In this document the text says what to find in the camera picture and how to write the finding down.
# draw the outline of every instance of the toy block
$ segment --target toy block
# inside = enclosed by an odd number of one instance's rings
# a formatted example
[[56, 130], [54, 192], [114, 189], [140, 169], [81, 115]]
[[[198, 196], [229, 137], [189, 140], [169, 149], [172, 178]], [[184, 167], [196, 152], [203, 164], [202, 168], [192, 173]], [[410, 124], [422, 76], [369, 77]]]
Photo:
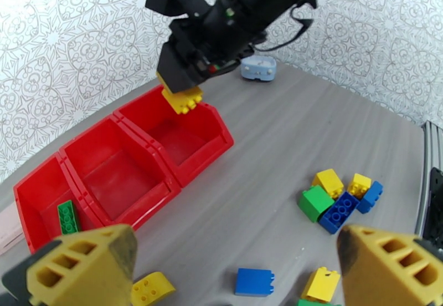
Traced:
[[271, 285], [275, 276], [271, 270], [239, 268], [235, 295], [266, 297], [274, 291]]
[[57, 210], [59, 212], [61, 234], [70, 234], [81, 231], [79, 219], [71, 200], [58, 205]]
[[189, 113], [190, 110], [194, 109], [203, 100], [203, 91], [199, 86], [192, 87], [186, 91], [172, 93], [158, 72], [157, 76], [164, 86], [162, 95], [177, 114]]
[[329, 304], [329, 303], [327, 303], [327, 304], [325, 304], [325, 303], [317, 303], [317, 302], [310, 302], [309, 300], [303, 300], [303, 299], [300, 299], [298, 302], [297, 302], [297, 306], [341, 306], [341, 305], [333, 305], [333, 304]]
[[364, 194], [362, 200], [357, 205], [357, 210], [361, 213], [369, 212], [383, 193], [383, 186], [380, 182], [374, 181], [369, 190]]
[[342, 227], [351, 213], [360, 203], [358, 199], [348, 192], [344, 192], [332, 207], [326, 211], [319, 222], [330, 234], [334, 234]]
[[339, 280], [340, 274], [337, 271], [329, 271], [326, 267], [320, 267], [309, 277], [301, 299], [322, 304], [328, 303], [334, 296]]
[[154, 305], [175, 291], [163, 273], [153, 272], [132, 286], [131, 303], [132, 306]]
[[327, 169], [316, 173], [312, 185], [320, 185], [335, 200], [340, 196], [344, 188], [334, 169]]
[[372, 180], [370, 178], [360, 174], [355, 174], [352, 181], [348, 185], [348, 192], [361, 200], [363, 195], [370, 188], [371, 182]]
[[334, 204], [334, 200], [321, 186], [313, 186], [302, 193], [298, 206], [311, 220], [317, 222], [324, 211]]

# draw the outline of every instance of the gray table surface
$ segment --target gray table surface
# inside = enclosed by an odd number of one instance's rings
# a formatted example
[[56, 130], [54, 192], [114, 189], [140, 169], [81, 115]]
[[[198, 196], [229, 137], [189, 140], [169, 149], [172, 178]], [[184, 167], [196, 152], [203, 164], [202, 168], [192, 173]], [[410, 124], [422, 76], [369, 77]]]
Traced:
[[[27, 161], [0, 185], [0, 209], [12, 202], [12, 186], [48, 155], [156, 84], [103, 108]], [[334, 168], [345, 184], [359, 172], [385, 187], [370, 213], [355, 212], [349, 222], [414, 232], [424, 155], [418, 126], [286, 65], [272, 83], [247, 82], [235, 71], [202, 88], [236, 143], [137, 231], [135, 278], [162, 271], [177, 288], [160, 305], [292, 305], [311, 271], [339, 270], [337, 236], [297, 206], [324, 169]], [[0, 273], [28, 253], [22, 241], [0, 257]], [[238, 267], [271, 269], [275, 292], [235, 296]], [[333, 302], [344, 305], [341, 287]]]

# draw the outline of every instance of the patterned wallpaper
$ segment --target patterned wallpaper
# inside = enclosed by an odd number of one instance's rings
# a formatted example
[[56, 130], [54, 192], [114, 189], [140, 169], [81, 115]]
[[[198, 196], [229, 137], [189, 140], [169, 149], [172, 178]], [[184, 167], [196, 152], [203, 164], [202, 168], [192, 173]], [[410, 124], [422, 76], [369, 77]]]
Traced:
[[[80, 120], [154, 78], [170, 21], [146, 10], [145, 0], [1, 1], [0, 182]], [[443, 126], [443, 0], [318, 5], [298, 11], [314, 25], [275, 57], [415, 123]], [[284, 15], [268, 44], [297, 30]]]

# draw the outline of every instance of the black cable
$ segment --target black cable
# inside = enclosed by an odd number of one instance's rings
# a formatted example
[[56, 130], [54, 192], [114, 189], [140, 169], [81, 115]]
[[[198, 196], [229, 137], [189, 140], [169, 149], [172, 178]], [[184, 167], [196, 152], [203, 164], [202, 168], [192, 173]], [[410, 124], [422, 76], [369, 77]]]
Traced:
[[296, 34], [292, 39], [290, 39], [290, 40], [288, 40], [287, 42], [284, 42], [284, 43], [282, 43], [282, 44], [279, 44], [279, 45], [277, 45], [277, 46], [274, 46], [274, 47], [268, 48], [268, 49], [260, 49], [260, 48], [254, 46], [254, 45], [253, 45], [253, 48], [254, 48], [255, 50], [257, 50], [258, 52], [271, 52], [271, 51], [274, 51], [274, 50], [280, 49], [280, 48], [282, 48], [282, 47], [284, 47], [284, 46], [287, 46], [287, 45], [289, 45], [289, 44], [295, 42], [297, 39], [299, 39], [300, 36], [301, 36], [302, 34], [304, 34], [304, 33], [306, 32], [306, 30], [308, 30], [309, 27], [312, 25], [313, 20], [312, 20], [312, 19], [298, 19], [298, 18], [295, 18], [293, 12], [294, 12], [294, 10], [295, 10], [296, 8], [297, 8], [297, 7], [293, 7], [293, 8], [291, 9], [291, 13], [290, 13], [289, 16], [290, 16], [293, 20], [295, 20], [296, 22], [302, 24], [302, 28], [297, 32], [297, 34]]

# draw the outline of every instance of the red storage bin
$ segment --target red storage bin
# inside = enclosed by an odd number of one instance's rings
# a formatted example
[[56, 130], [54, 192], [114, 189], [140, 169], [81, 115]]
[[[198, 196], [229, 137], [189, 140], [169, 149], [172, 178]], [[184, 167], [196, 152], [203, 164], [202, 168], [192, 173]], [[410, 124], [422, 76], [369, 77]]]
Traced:
[[80, 227], [90, 230], [103, 224], [80, 197], [69, 172], [55, 153], [14, 186], [23, 233], [31, 253], [61, 235], [57, 205], [72, 200]]
[[60, 149], [82, 197], [105, 225], [138, 229], [180, 192], [158, 152], [114, 116]]
[[176, 114], [157, 86], [114, 111], [162, 156], [182, 187], [234, 145], [217, 110], [200, 103], [188, 114]]

